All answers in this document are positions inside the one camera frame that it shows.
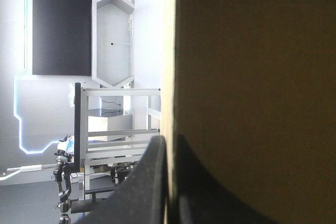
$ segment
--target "television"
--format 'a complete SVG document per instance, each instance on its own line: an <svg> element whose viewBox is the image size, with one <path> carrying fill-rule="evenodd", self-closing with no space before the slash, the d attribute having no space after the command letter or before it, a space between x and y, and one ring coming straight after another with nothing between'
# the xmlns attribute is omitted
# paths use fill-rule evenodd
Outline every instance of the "television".
<svg viewBox="0 0 336 224"><path fill-rule="evenodd" d="M33 0L33 74L91 75L92 0Z"/></svg>

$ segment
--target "hexagonal shelf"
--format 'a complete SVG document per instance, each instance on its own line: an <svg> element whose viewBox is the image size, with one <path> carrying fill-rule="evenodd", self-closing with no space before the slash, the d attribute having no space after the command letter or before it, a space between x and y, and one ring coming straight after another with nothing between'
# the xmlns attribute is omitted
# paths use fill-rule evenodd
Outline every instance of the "hexagonal shelf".
<svg viewBox="0 0 336 224"><path fill-rule="evenodd" d="M130 74L130 14L128 0L92 0L92 79L107 88L134 80Z"/></svg>

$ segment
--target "gray floor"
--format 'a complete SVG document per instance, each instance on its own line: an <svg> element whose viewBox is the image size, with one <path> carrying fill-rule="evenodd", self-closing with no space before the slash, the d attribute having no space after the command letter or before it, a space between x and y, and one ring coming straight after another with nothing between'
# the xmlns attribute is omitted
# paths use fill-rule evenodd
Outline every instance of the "gray floor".
<svg viewBox="0 0 336 224"><path fill-rule="evenodd" d="M111 187L110 178L102 177L91 181L91 189ZM78 183L72 185L71 199L78 198ZM111 193L97 194L108 197ZM54 181L20 185L0 186L0 223L58 223L58 191ZM70 215L71 223L77 214Z"/></svg>

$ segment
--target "led light strip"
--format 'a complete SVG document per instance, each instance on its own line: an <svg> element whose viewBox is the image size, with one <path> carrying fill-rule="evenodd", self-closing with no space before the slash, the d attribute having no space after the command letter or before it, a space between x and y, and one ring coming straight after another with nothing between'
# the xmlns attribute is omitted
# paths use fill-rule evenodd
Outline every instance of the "led light strip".
<svg viewBox="0 0 336 224"><path fill-rule="evenodd" d="M49 144L47 144L42 150L27 150L23 146L23 131L22 131L22 125L23 120L17 113L17 79L19 76L23 76L24 74L27 74L28 72L28 62L27 62L27 45L28 45L28 0L24 0L24 31L25 31L25 41L24 41L24 68L21 70L18 75L14 77L14 104L13 104L13 114L16 119L19 121L19 148L25 152L26 154L41 154L43 153L47 148L49 148L52 144L59 143L58 140L51 141Z"/></svg>

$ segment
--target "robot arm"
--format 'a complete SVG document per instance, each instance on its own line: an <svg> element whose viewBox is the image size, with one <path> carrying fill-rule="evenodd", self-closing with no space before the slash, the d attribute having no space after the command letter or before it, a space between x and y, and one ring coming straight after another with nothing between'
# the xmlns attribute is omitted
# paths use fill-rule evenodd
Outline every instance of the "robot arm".
<svg viewBox="0 0 336 224"><path fill-rule="evenodd" d="M71 163L72 155L68 154L64 150L58 150L55 155L57 156L57 165L54 169L54 176L55 176L55 182L57 183L58 187L58 197L59 197L59 203L58 207L60 208L60 211L62 213L59 223L60 224L70 224L71 219L70 217L65 214L69 211L71 207L71 200L69 199L71 194L71 181L70 181L70 174L72 171L73 163ZM65 181L65 190L63 190L62 187L62 179Z"/></svg>

